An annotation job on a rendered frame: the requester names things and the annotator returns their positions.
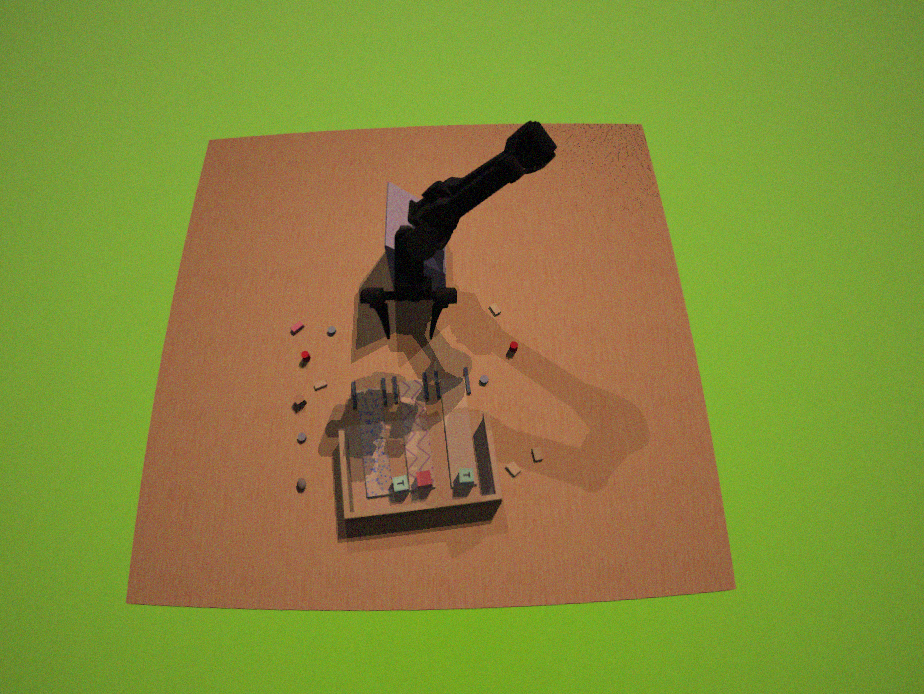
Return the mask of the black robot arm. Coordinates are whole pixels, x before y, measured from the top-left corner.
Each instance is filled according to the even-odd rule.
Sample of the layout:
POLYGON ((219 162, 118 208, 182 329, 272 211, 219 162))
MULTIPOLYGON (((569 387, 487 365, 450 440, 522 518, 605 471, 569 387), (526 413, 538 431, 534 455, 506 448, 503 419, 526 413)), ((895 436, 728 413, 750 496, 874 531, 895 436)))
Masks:
MULTIPOLYGON (((556 156, 557 145, 540 122, 531 120, 518 128, 506 142, 503 152, 463 178, 449 177, 435 181, 424 198, 410 200, 408 222, 395 234, 395 260, 424 261, 449 242, 460 217, 466 215, 502 187, 525 174, 545 168, 556 156), (524 170, 525 169, 525 170, 524 170)), ((432 291, 431 276, 423 270, 416 275, 399 271, 394 282, 395 301, 420 301, 432 291), (421 273, 422 271, 422 273, 421 273)))

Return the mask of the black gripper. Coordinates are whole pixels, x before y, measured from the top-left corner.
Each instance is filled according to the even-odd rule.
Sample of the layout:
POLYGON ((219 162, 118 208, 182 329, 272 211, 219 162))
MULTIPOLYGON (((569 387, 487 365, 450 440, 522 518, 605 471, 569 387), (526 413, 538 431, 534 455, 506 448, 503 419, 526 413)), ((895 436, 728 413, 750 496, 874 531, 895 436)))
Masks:
MULTIPOLYGON (((399 271, 406 271, 406 275, 416 275, 416 270, 424 271, 424 261, 396 260, 394 264, 394 282, 399 271)), ((371 303, 370 308, 375 308, 385 335, 387 339, 390 339, 388 308, 387 303, 384 303, 385 300, 394 300, 394 291, 383 291, 383 287, 366 287, 360 293, 360 303, 371 303)), ((430 325, 430 340, 432 340, 442 309, 448 308, 449 304, 457 303, 457 290, 455 288, 437 288, 436 291, 431 291, 430 295, 422 295, 420 300, 434 300, 435 302, 432 307, 430 325)))

